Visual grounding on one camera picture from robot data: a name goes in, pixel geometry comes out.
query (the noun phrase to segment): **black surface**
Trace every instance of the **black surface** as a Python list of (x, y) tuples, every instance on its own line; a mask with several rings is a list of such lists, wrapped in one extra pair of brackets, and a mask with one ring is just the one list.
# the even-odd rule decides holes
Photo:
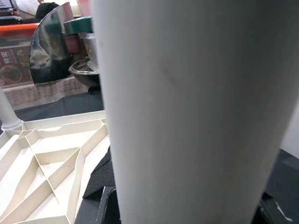
[(83, 198), (87, 198), (105, 186), (115, 187), (110, 147), (104, 158), (91, 173)]
[(92, 197), (88, 199), (83, 198), (75, 219), (75, 224), (95, 224), (101, 197), (102, 191), (99, 190)]
[(252, 224), (288, 224), (288, 220), (277, 209), (277, 202), (273, 197), (264, 193), (259, 202)]
[(21, 23), (21, 20), (17, 20), (17, 19), (0, 20), (0, 26), (7, 26), (7, 25), (13, 25), (19, 23)]
[(106, 202), (101, 200), (101, 205), (104, 205), (104, 212), (101, 214), (101, 205), (98, 213), (96, 224), (121, 224), (121, 216), (118, 208), (116, 189), (114, 188), (106, 198)]
[(104, 105), (101, 92), (92, 91), (64, 97), (54, 103), (18, 110), (16, 114), (20, 119), (29, 121), (102, 111), (103, 109)]
[(48, 13), (53, 9), (57, 8), (59, 5), (55, 2), (52, 3), (41, 3), (39, 4), (36, 11), (36, 18), (41, 21)]
[(299, 159), (280, 150), (266, 190), (293, 224), (299, 224)]

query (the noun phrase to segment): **white cylinder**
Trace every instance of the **white cylinder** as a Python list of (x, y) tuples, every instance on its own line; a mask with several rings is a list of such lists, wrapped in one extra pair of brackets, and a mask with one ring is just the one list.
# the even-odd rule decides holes
[(290, 120), (289, 126), (281, 143), (281, 148), (299, 158), (299, 101)]
[(299, 2), (94, 0), (122, 224), (249, 224), (299, 90)]
[(0, 120), (2, 121), (2, 129), (14, 129), (22, 124), (22, 121), (16, 116), (8, 99), (0, 87)]

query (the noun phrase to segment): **green lid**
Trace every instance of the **green lid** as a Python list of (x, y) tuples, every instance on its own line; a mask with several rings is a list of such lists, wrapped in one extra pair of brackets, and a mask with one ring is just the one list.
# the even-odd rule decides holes
[(92, 17), (84, 16), (64, 23), (65, 34), (72, 35), (78, 33), (92, 32)]

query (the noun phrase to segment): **metal container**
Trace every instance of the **metal container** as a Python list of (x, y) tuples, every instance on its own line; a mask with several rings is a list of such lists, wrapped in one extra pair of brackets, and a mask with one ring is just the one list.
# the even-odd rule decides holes
[(83, 59), (75, 62), (69, 68), (69, 72), (73, 76), (88, 87), (96, 87), (100, 85), (100, 77), (97, 72), (88, 66), (89, 59)]
[(99, 71), (97, 54), (96, 54), (96, 37), (94, 33), (80, 33), (79, 36), (82, 38), (87, 55), (90, 62), (88, 66), (95, 72)]

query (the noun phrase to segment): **tray divider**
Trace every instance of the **tray divider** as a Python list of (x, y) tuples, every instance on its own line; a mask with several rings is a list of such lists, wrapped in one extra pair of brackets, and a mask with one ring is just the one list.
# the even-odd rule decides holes
[(6, 131), (0, 134), (0, 148), (7, 144), (10, 138), (11, 136), (9, 136)]
[(52, 193), (47, 181), (44, 181), (32, 194), (26, 197), (14, 210), (7, 214), (0, 224), (11, 224), (24, 221)]
[(71, 224), (71, 223), (69, 222), (66, 215), (64, 215), (64, 216), (31, 219), (27, 221), (18, 222), (16, 224)]
[(26, 121), (24, 126), (26, 130), (38, 129), (39, 127), (52, 128), (62, 126), (63, 124), (80, 123), (90, 120), (104, 119), (106, 117), (105, 111), (89, 112), (85, 114), (74, 114), (62, 116), (57, 118), (49, 118), (43, 120)]
[(37, 130), (37, 132), (41, 138), (50, 138), (59, 135), (74, 134), (78, 132), (97, 130), (99, 128), (99, 125), (101, 125), (100, 120), (91, 120), (85, 122), (66, 124), (54, 129), (51, 128), (48, 130), (40, 129)]
[(78, 147), (74, 147), (51, 152), (36, 153), (35, 155), (40, 165), (45, 165), (49, 163), (65, 161), (78, 149)]
[(74, 222), (76, 216), (76, 208), (77, 208), (77, 202), (80, 193), (84, 162), (85, 162), (85, 157), (83, 155), (82, 150), (80, 149), (76, 159), (75, 178), (72, 184), (71, 193), (68, 201), (68, 208), (66, 212), (67, 217), (69, 218), (71, 223)]
[(22, 175), (22, 177), (20, 179), (8, 206), (6, 207), (6, 209), (0, 216), (0, 219), (3, 219), (18, 204), (20, 204), (25, 199), (26, 193), (28, 192), (28, 190), (36, 176), (38, 168), (39, 168), (39, 165), (37, 163), (37, 160), (33, 156), (28, 168), (26, 169), (25, 173)]
[(108, 119), (101, 119), (101, 122), (104, 124), (104, 125), (108, 125)]
[(25, 138), (27, 139), (29, 145), (30, 145), (31, 148), (32, 148), (32, 146), (33, 146), (35, 143), (37, 143), (38, 140), (40, 140), (41, 137), (39, 136), (37, 130), (33, 130), (31, 133), (27, 134), (27, 135), (25, 136)]
[(20, 154), (20, 152), (26, 148), (30, 148), (30, 145), (27, 143), (27, 140), (25, 138), (18, 138), (14, 140), (14, 143), (9, 147), (9, 149), (4, 153), (4, 155), (0, 159), (0, 181), (3, 179), (9, 168), (12, 166), (13, 162)]
[(99, 142), (108, 134), (106, 125), (96, 131), (81, 147), (84, 157), (86, 157)]
[(54, 194), (54, 197), (55, 197), (56, 200), (57, 200), (57, 195), (56, 195), (56, 193), (55, 193), (55, 191), (54, 191), (54, 189), (53, 189), (53, 187), (52, 187), (52, 185), (51, 185), (51, 183), (50, 183), (50, 181), (49, 181), (49, 178), (48, 178), (47, 175), (45, 174), (45, 172), (44, 172), (44, 170), (43, 170), (43, 168), (42, 168), (42, 166), (41, 166), (41, 164), (40, 164), (40, 162), (39, 162), (39, 160), (38, 160), (36, 154), (34, 154), (34, 157), (35, 157), (35, 159), (36, 159), (36, 161), (37, 161), (37, 163), (38, 163), (38, 166), (39, 166), (39, 168), (41, 169), (43, 175), (45, 176), (45, 179), (46, 179), (45, 181), (46, 181), (46, 182), (48, 183), (48, 185), (50, 186), (51, 191), (52, 191), (52, 193)]
[(25, 130), (22, 131), (22, 133), (20, 134), (20, 137), (26, 137), (28, 134), (30, 134), (31, 132), (33, 132), (33, 130)]
[(76, 150), (49, 178), (50, 185), (55, 190), (63, 180), (75, 169), (75, 163), (80, 149)]

